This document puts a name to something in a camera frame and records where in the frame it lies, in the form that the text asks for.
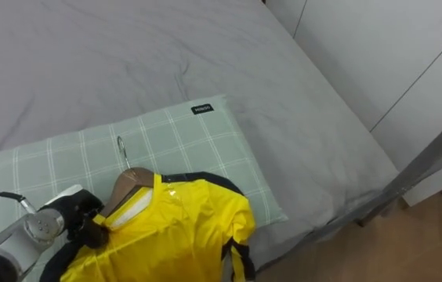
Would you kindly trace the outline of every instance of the gray bed rail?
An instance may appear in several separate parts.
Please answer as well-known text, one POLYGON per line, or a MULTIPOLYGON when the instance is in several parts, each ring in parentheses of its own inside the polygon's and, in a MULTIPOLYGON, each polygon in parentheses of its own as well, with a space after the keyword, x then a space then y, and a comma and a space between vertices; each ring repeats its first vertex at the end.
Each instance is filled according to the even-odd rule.
MULTIPOLYGON (((351 212, 341 215, 304 237, 292 251, 304 244, 313 243, 323 237, 333 234, 350 222, 357 221, 365 226, 385 208, 397 201, 406 192, 425 178, 442 169, 442 132, 402 171, 395 177, 382 192, 351 212)), ((282 257, 268 262, 258 272, 268 268, 282 257)))

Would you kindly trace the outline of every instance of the bed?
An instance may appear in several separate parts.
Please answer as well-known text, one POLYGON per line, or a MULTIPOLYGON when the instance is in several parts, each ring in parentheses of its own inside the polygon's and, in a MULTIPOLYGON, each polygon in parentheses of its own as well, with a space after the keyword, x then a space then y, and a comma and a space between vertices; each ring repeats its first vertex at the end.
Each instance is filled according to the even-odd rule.
POLYGON ((0 150, 218 94, 289 217, 256 267, 397 175, 259 0, 0 0, 0 150))

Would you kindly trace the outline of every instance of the cabinet door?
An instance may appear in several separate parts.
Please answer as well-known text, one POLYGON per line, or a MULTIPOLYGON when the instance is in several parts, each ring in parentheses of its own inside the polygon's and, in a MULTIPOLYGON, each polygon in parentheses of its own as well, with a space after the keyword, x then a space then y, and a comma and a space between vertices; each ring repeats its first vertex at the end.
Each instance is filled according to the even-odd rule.
MULTIPOLYGON (((403 169, 442 131, 442 55, 372 131, 396 167, 403 169)), ((442 170, 406 194, 415 204, 442 190, 442 170)))
POLYGON ((372 129, 442 52, 442 0, 308 0, 295 40, 372 129))
POLYGON ((266 7, 285 27, 285 30, 294 36, 305 2, 306 0, 266 0, 266 7))

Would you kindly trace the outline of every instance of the pillow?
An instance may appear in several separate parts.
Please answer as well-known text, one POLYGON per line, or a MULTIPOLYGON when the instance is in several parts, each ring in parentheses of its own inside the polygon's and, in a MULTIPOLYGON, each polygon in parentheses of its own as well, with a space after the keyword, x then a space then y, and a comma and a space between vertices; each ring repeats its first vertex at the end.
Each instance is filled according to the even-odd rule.
MULTIPOLYGON (((224 96, 198 99, 2 151, 0 191, 23 194, 40 208, 59 192, 80 184, 105 202, 116 178, 126 168, 117 136, 124 140, 133 167, 161 174, 206 171, 227 177, 249 199, 258 227, 287 219, 224 96)), ((0 200, 0 231, 23 214, 15 201, 0 200)), ((38 265, 45 263, 62 243, 57 242, 38 265)))

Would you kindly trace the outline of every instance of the yellow jersey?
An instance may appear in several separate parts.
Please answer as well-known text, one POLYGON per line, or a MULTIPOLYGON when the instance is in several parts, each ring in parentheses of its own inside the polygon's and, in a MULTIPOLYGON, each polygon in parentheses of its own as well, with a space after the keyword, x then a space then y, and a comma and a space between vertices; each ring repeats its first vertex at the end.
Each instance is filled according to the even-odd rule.
POLYGON ((221 176, 155 174, 153 188, 141 188, 116 212, 94 221, 110 230, 108 244, 81 247, 62 282, 221 281, 228 253, 233 281, 255 278, 247 242, 255 220, 248 199, 221 176), (147 207, 129 217, 150 189, 147 207))

